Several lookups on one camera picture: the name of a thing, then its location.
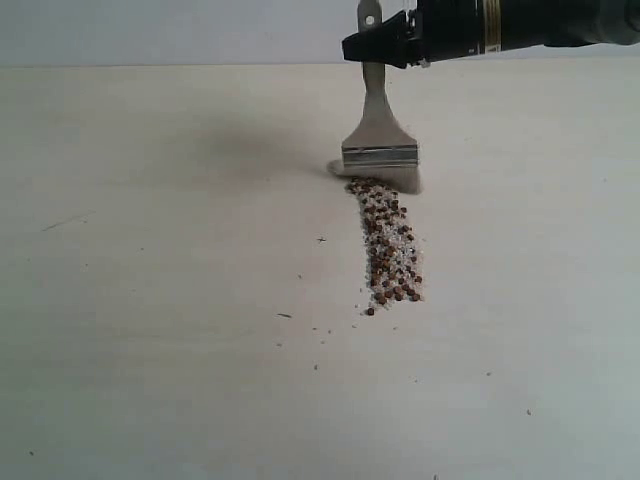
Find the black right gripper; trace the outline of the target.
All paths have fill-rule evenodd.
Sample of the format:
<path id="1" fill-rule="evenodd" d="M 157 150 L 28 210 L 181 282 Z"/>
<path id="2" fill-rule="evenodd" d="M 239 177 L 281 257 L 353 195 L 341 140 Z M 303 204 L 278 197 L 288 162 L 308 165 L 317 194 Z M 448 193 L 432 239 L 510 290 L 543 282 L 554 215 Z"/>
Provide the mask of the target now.
<path id="1" fill-rule="evenodd" d="M 480 54 L 480 2 L 426 0 L 341 43 L 346 61 L 399 69 Z"/>

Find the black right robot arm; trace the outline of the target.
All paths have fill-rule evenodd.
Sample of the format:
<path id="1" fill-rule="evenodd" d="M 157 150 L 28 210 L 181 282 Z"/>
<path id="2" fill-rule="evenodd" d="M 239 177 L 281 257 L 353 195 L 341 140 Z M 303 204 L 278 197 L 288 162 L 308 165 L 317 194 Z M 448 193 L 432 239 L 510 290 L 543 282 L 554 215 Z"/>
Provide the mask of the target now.
<path id="1" fill-rule="evenodd" d="M 342 41 L 347 61 L 409 66 L 534 46 L 639 42 L 637 1 L 419 1 Z"/>

